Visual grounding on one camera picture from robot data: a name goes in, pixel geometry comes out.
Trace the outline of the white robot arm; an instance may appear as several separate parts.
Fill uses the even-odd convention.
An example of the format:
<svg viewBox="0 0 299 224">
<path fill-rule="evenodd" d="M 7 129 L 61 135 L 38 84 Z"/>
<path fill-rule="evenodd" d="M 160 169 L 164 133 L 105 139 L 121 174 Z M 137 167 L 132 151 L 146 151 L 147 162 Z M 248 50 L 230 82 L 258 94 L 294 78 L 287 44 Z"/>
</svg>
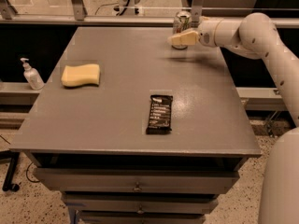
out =
<svg viewBox="0 0 299 224">
<path fill-rule="evenodd" d="M 173 34 L 168 42 L 226 48 L 263 61 L 295 128 L 280 136 L 270 151 L 258 224 L 299 224 L 299 59 L 283 43 L 274 22 L 263 13 L 243 19 L 202 17 L 196 28 Z"/>
</svg>

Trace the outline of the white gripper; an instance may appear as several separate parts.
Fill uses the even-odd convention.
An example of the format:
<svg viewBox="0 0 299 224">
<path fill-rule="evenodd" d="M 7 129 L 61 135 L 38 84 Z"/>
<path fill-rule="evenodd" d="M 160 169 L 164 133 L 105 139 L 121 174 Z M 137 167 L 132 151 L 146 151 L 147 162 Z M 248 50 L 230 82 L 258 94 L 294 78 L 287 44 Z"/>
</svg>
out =
<svg viewBox="0 0 299 224">
<path fill-rule="evenodd" d="M 198 41 L 207 47 L 219 47 L 221 43 L 217 40 L 217 30 L 223 18 L 201 17 L 197 28 L 187 29 L 181 33 L 171 35 L 167 42 L 172 46 L 192 46 Z"/>
</svg>

